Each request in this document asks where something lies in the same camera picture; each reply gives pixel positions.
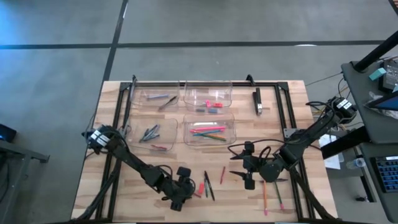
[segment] plastic container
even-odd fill
[[[189,146],[220,146],[232,144],[235,140],[234,116],[231,113],[184,116],[184,142]]]
[[[132,98],[132,104],[139,107],[159,108],[165,103],[169,102],[173,97],[176,98],[171,101],[166,108],[177,106],[180,96],[180,82],[167,83],[167,86],[145,86],[145,83],[137,84]]]
[[[143,141],[147,129],[159,125],[155,134],[158,137]],[[177,137],[178,122],[176,119],[131,119],[131,131],[126,135],[129,147],[139,147],[151,149],[154,151],[169,151],[173,148],[175,138]]]
[[[348,169],[358,169],[358,168],[365,167],[365,166],[366,166],[366,163],[363,158],[354,159],[354,160],[346,163],[346,167]]]
[[[230,81],[186,82],[185,106],[198,114],[226,113],[232,104]]]

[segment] pencil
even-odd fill
[[[223,172],[221,173],[220,185],[223,183],[224,173],[225,173],[225,166],[223,167]]]
[[[264,215],[268,215],[268,208],[267,208],[267,182],[263,182],[263,194],[264,194]]]
[[[276,194],[278,195],[278,199],[279,199],[279,205],[280,205],[280,209],[284,209],[284,204],[282,203],[282,198],[280,197],[280,193],[279,193],[279,189],[278,189],[278,184],[276,183],[276,181],[274,182],[275,184],[275,189],[276,189]]]
[[[208,188],[208,184],[207,184],[207,181],[206,181],[206,179],[205,179],[205,192],[206,192],[206,197],[208,197],[207,188]]]

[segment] wooden tabletop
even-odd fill
[[[303,81],[288,81],[290,96],[294,107],[295,119],[298,128],[307,128],[313,123],[308,102],[307,92]],[[101,124],[111,125],[113,122],[116,101],[120,82],[105,82],[98,103],[94,127]],[[280,128],[279,114],[275,100],[275,91],[271,87],[261,87],[263,113],[256,116],[253,108],[251,87],[234,87],[233,102],[229,109],[234,115],[236,142],[253,141],[258,139],[274,138],[283,140]],[[264,201],[262,194],[261,177],[254,175],[255,190],[245,190],[243,180],[237,175],[229,173],[231,170],[245,172],[242,161],[231,161],[232,157],[226,146],[193,147],[183,140],[183,117],[193,112],[187,110],[183,101],[184,91],[180,89],[180,98],[174,110],[157,112],[148,107],[133,105],[130,124],[138,119],[176,119],[177,137],[173,148],[167,152],[152,151],[130,147],[133,154],[148,164],[169,165],[174,170],[174,179],[179,166],[192,170],[191,178],[197,183],[203,181],[203,172],[206,170],[213,187],[215,202],[211,197],[193,197],[187,200],[181,212],[170,209],[170,201],[162,201],[163,193],[157,194],[148,187],[140,175],[123,164],[119,180],[118,197],[114,209],[114,222],[292,222],[296,221],[296,212],[293,200],[292,186],[289,174],[283,171],[280,178],[289,181],[278,183],[285,209],[281,210],[274,184],[267,184],[268,216],[264,216]],[[287,107],[285,117],[290,126]],[[122,123],[124,105],[122,107],[120,124]],[[281,144],[277,142],[260,142],[256,144],[255,155],[266,146],[277,150]],[[101,185],[105,155],[92,155],[84,163],[80,184],[76,195],[72,218],[82,214],[98,193]],[[305,165],[310,188],[320,203],[333,216],[337,216],[335,203],[331,194],[328,176],[323,163],[322,154],[318,149],[307,148],[304,153]],[[220,185],[221,171],[226,167],[223,183]],[[305,217],[307,214],[303,193],[300,192]]]

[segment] red marker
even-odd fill
[[[221,173],[220,185],[223,183],[224,173],[225,173],[225,166],[223,167],[223,172]]]

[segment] gray floor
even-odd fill
[[[1,44],[111,43],[122,0],[0,1]],[[398,29],[387,0],[130,0],[126,42],[382,40]],[[340,72],[375,45],[119,49],[110,80],[305,80]],[[389,54],[398,53],[394,49]],[[68,220],[85,154],[80,132],[94,112],[109,49],[0,50],[0,123],[16,143],[51,154],[34,163],[15,223]],[[341,75],[307,88],[337,94]],[[359,179],[330,179],[340,218],[388,223],[378,203],[358,203]]]

